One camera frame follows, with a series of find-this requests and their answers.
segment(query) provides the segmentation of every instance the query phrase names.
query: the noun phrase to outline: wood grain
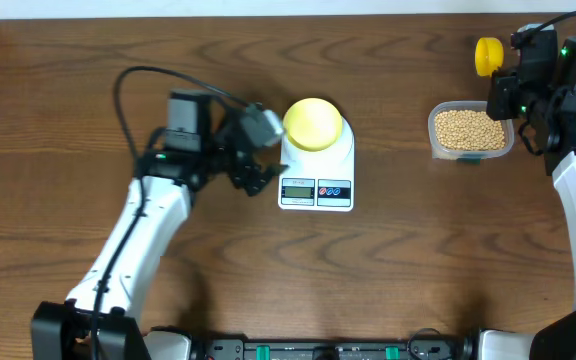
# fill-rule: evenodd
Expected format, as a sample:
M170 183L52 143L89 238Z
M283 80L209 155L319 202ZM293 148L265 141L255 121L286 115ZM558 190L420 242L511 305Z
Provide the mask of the wood grain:
M547 16L0 21L0 358L29 358L40 301L62 301L126 196L114 77L166 66L283 113L334 100L357 139L349 214L280 211L217 179L173 239L142 327L249 337L392 338L420 327L534 332L572 307L567 229L542 159L520 144L479 166L433 160L427 116L482 100L480 36ZM576 34L576 21L562 35ZM514 61L507 54L507 62ZM185 87L135 75L138 141Z

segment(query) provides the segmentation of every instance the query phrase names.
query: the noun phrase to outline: black cable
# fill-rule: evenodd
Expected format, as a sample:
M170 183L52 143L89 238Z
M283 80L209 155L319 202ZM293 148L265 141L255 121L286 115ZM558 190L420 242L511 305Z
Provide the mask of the black cable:
M536 28L532 28L530 30L527 30L526 33L522 35L521 39L519 40L519 43L517 43L515 45L515 48L517 48L517 49L521 48L523 45L526 44L526 42L528 42L530 39L532 39L532 37L535 36L536 33L547 28L548 26L554 25L560 21L570 19L571 17L575 17L575 16L576 16L576 11L571 11L569 13L559 15L554 19L548 20L545 23L537 26Z
M124 136L126 137L126 142L128 143L128 148L130 149L130 154L133 157L133 162L134 162L134 167L135 167L134 172L135 172L135 177L139 180L139 190L141 192L141 199L139 202L139 207L137 208L137 211L135 212L134 218L132 219L132 222L128 226L128 229L124 233L124 236L121 238L121 241L119 242L119 245L117 246L117 249L115 249L115 252L112 254L110 260L108 261L108 265L106 266L106 269L104 270L103 275L101 276L101 279L99 280L99 283L97 284L97 292L95 295L95 302L93 305L93 311L92 311L91 322L90 322L91 352L92 352L92 359L93 360L99 359L99 339L98 339L98 334L97 334L99 331L99 313L101 311L101 302L102 302L104 293L106 292L106 289L108 287L108 279L110 279L110 273L112 272L112 269L115 266L115 263L119 259L119 255L121 254L121 251L123 250L124 246L128 242L128 239L130 238L130 234L132 234L133 230L137 226L137 222L139 221L139 219L143 215L144 208L146 207L146 189L144 187L144 181L143 181L143 176L144 176L144 174L142 172L143 169L140 169L140 167L139 167L139 152L137 151L137 146L135 145L135 140L133 139L133 137L130 133L130 129L128 128L128 124L126 123L126 118L124 116L124 112L123 112L122 107L121 107L121 97L120 97L121 84L123 83L124 79L126 78L126 76L128 76L128 74L133 73L133 72L137 72L137 71L156 72L156 73L160 73L160 74L174 76L174 77L186 80L188 82L191 82L195 85L201 86L201 87L203 87L207 90L210 90L216 94L225 96L239 105L242 105L244 107L248 106L247 102L233 96L232 94L230 94L229 92L227 92L225 90L222 90L216 86L205 83L205 82L198 80L198 79L196 79L190 75L186 75L186 74L183 74L183 73L180 73L177 71L173 71L173 70L158 68L158 67L154 67L154 66L132 66L132 67L125 69L124 71L122 71L119 74L119 76L117 76L117 79L115 80L115 84L114 84L113 89L112 89L113 103L115 106L115 112L117 114L117 119L119 120L119 125L121 126L121 130L123 131ZM228 111L229 107L227 104L225 104L223 99L221 99L220 97L216 97L216 99L218 99L217 101L222 106L224 106L224 108L226 108L226 111Z
M424 332L434 332L434 333L436 333L437 335L441 335L441 333L439 332L439 330L437 330L437 329L435 329L435 328L423 328L423 329L417 330L417 332L414 333L414 334L410 337L410 339L408 339L408 342L406 343L406 351L408 352L408 354L409 354L414 360L423 360L423 359L420 358L419 356L417 356L417 354L410 349L410 345L412 344L413 340L414 340L419 334L424 333ZM440 360L449 360L449 359L452 359L452 355L448 356L447 358L440 359Z
M159 141L159 138L161 138L165 133L166 127L160 126L156 128L152 134L150 134L150 139L148 139L148 145L144 148L144 152L152 150L152 148L157 144L157 141Z

